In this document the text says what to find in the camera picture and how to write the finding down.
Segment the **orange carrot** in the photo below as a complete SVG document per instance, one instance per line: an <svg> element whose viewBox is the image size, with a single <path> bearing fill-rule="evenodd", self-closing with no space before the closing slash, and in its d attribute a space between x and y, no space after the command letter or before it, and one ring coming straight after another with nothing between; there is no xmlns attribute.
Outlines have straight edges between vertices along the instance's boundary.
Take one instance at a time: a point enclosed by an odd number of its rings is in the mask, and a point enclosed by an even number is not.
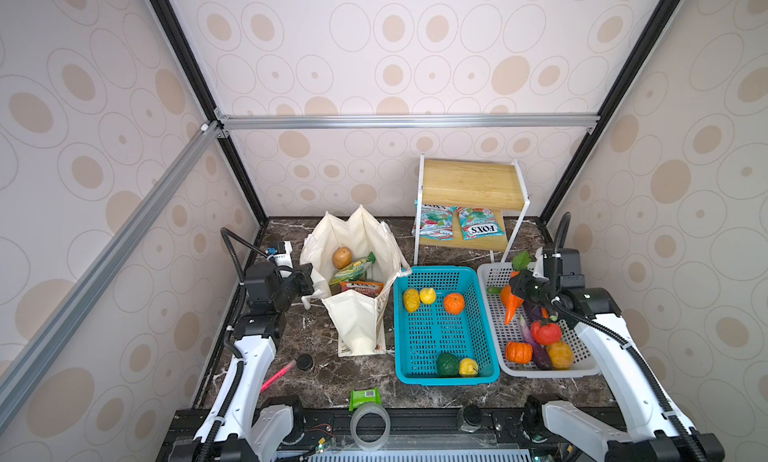
<svg viewBox="0 0 768 462"><path fill-rule="evenodd" d="M522 270L526 270L531 262L531 255L528 251L523 251L512 259L512 272L510 278L517 277ZM505 324L509 325L516 314L517 309L522 305L523 300L512 293L510 284L507 284L500 294L500 300L506 308Z"/></svg>

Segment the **brown potato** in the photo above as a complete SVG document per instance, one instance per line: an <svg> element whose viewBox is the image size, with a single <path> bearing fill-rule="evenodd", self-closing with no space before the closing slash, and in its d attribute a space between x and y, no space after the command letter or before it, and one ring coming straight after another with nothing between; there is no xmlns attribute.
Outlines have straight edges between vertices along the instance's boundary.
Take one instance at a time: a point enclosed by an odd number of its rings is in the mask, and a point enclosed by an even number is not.
<svg viewBox="0 0 768 462"><path fill-rule="evenodd" d="M352 263L352 252L347 247L338 248L332 255L332 263L336 270L342 270Z"/></svg>

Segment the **green yellow snack bag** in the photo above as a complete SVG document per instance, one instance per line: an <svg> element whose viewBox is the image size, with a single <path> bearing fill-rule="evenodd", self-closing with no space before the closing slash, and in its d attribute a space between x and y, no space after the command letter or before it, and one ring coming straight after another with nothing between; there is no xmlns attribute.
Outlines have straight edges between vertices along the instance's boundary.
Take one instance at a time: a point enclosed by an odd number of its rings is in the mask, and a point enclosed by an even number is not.
<svg viewBox="0 0 768 462"><path fill-rule="evenodd" d="M353 261L349 266L338 270L330 279L329 284L340 285L343 281L359 281L367 277L368 271L376 262L376 256L370 252L366 257Z"/></svg>

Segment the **cream canvas grocery bag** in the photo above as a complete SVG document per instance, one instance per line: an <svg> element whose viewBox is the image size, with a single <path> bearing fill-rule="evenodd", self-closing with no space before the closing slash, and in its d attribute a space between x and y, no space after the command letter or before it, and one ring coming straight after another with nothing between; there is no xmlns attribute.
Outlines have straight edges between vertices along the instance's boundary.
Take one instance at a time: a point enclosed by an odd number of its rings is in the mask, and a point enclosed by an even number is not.
<svg viewBox="0 0 768 462"><path fill-rule="evenodd" d="M300 263L312 266L302 304L322 302L338 334L338 355L383 354L390 292L411 273L389 226L362 206L345 220L327 213L305 238Z"/></svg>

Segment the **orange pink snack bag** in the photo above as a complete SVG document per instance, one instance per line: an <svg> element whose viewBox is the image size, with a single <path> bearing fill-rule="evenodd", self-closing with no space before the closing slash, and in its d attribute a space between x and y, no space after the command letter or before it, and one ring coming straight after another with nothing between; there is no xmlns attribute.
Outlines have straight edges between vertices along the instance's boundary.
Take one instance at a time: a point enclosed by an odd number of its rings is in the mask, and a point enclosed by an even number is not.
<svg viewBox="0 0 768 462"><path fill-rule="evenodd" d="M383 291L384 284L375 281L343 281L340 283L342 292L355 291L361 295L376 298Z"/></svg>

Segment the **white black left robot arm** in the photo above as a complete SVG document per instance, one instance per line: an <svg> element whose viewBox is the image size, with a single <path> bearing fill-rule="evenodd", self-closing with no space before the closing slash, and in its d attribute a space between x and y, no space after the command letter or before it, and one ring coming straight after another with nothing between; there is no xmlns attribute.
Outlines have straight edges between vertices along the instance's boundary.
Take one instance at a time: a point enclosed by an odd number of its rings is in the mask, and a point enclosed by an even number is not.
<svg viewBox="0 0 768 462"><path fill-rule="evenodd" d="M228 330L223 341L232 354L224 383L195 435L172 445L170 461L271 461L289 436L303 432L298 402L258 407L269 366L285 331L291 304L313 293L310 263L297 267L278 264L272 255L257 253L263 262L243 268L235 241L256 247L227 228L220 230L234 262L241 300L247 312Z"/></svg>

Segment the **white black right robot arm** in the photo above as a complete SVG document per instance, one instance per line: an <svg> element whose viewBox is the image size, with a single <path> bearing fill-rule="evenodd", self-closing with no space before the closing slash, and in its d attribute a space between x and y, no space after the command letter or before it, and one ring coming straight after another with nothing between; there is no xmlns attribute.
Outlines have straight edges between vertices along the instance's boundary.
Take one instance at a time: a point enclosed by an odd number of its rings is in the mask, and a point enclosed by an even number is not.
<svg viewBox="0 0 768 462"><path fill-rule="evenodd" d="M533 443L559 436L596 461L721 461L725 450L672 401L632 340L618 304L604 288L589 288L577 250L565 245L565 213L535 269L511 278L523 301L565 322L597 362L621 411L616 429L557 395L533 395L522 430Z"/></svg>

